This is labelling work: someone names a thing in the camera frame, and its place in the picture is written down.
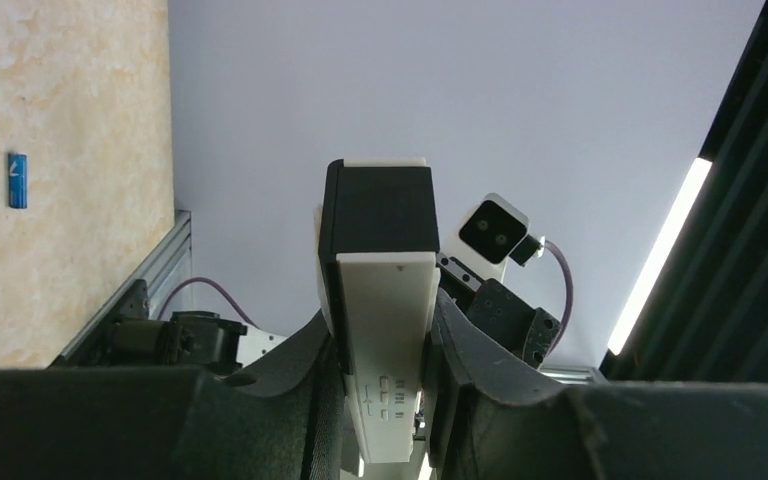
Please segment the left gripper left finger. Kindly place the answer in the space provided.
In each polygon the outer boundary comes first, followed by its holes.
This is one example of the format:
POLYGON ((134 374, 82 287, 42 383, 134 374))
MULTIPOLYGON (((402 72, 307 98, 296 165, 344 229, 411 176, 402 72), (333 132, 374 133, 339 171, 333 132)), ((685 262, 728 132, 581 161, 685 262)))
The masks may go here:
POLYGON ((0 479, 335 479, 343 398, 321 315, 223 380, 199 367, 0 370, 0 479))

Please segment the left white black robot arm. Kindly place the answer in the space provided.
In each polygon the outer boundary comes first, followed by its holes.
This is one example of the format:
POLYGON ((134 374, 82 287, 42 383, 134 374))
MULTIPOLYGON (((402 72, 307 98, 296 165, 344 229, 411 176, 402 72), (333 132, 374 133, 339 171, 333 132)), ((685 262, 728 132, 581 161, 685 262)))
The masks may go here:
MULTIPOLYGON (((321 316, 216 374, 212 315, 122 319, 95 366, 0 370, 0 479, 335 479, 344 394, 321 316)), ((768 385, 566 385, 440 295, 429 461, 441 479, 768 479, 768 385)))

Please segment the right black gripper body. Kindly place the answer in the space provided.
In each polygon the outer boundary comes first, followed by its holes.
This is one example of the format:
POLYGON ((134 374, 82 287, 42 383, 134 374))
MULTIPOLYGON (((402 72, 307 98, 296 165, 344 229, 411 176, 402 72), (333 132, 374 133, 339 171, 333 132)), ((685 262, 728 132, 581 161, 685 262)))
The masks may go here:
POLYGON ((441 288, 475 327, 529 366, 541 367, 560 333, 559 320, 453 256, 439 254, 437 265, 441 288))

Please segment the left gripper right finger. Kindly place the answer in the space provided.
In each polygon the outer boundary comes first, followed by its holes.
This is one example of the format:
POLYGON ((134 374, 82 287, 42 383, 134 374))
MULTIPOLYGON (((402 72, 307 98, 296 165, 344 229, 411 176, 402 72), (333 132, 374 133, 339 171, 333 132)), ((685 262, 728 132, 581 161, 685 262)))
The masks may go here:
POLYGON ((437 296, 425 374, 440 479, 768 479, 768 384, 568 385, 437 296))

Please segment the white remote control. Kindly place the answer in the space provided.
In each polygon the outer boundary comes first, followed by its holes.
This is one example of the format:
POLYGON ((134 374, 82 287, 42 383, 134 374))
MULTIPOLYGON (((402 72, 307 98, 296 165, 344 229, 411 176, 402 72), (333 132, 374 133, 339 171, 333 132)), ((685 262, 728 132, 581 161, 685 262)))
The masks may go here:
POLYGON ((422 157, 335 160, 315 218, 321 312, 360 456, 406 462, 440 282, 431 169, 422 157))

